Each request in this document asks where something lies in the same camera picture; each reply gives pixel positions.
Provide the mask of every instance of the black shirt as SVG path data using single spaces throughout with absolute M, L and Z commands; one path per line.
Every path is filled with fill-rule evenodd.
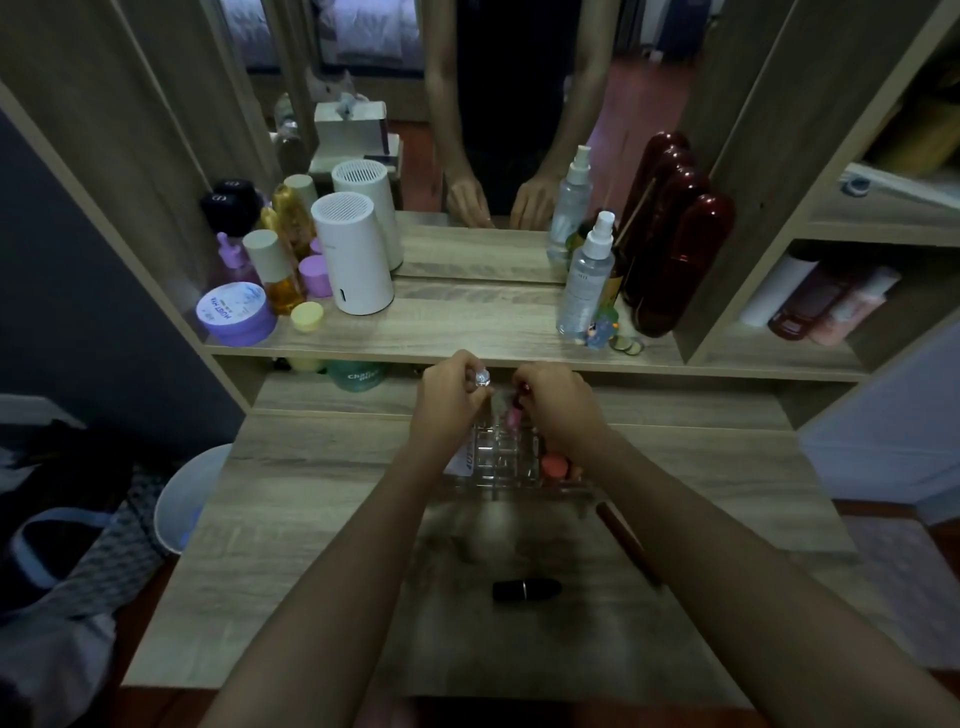
M 581 0 L 457 0 L 464 146 L 546 150 L 564 110 Z

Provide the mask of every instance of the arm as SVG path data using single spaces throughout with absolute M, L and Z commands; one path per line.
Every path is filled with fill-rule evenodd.
M 551 447 L 602 484 L 697 629 L 778 726 L 957 725 L 960 704 L 886 636 L 603 420 L 566 367 L 516 372 Z
M 619 0 L 583 3 L 577 27 L 573 83 L 560 126 L 537 174 L 516 194 L 510 215 L 511 228 L 539 230 L 549 223 L 560 181 L 577 153 L 577 146 L 587 143 L 603 107 L 619 11 Z
M 407 444 L 257 633 L 203 728 L 353 724 L 430 491 L 491 394 L 465 388 L 482 368 L 457 352 L 424 373 Z
M 430 129 L 447 179 L 446 204 L 470 228 L 492 228 L 483 187 L 464 152 L 457 103 L 457 4 L 423 0 L 423 79 Z

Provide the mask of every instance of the white trash bin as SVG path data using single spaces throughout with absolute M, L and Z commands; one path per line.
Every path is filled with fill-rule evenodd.
M 176 471 L 163 487 L 154 509 L 154 531 L 171 553 L 183 553 L 231 447 L 232 443 L 227 443 L 201 452 Z

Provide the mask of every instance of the bed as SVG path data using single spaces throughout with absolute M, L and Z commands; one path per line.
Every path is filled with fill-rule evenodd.
M 285 85 L 260 0 L 221 0 L 264 115 Z M 417 0 L 303 0 L 312 66 L 325 79 L 349 71 L 359 93 L 384 101 L 391 119 L 426 121 Z

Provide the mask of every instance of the white bottle on shelf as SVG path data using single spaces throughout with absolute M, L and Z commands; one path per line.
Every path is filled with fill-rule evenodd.
M 587 217 L 592 192 L 590 148 L 581 145 L 577 147 L 577 156 L 570 162 L 566 178 L 560 183 L 557 207 L 553 211 L 550 239 L 547 244 L 547 256 L 552 261 L 562 261 L 565 264 L 569 258 L 566 239 L 577 231 Z
M 566 276 L 564 299 L 557 316 L 557 331 L 563 336 L 583 336 L 596 313 L 610 271 L 613 269 L 613 213 L 597 217 L 587 241 L 574 252 Z

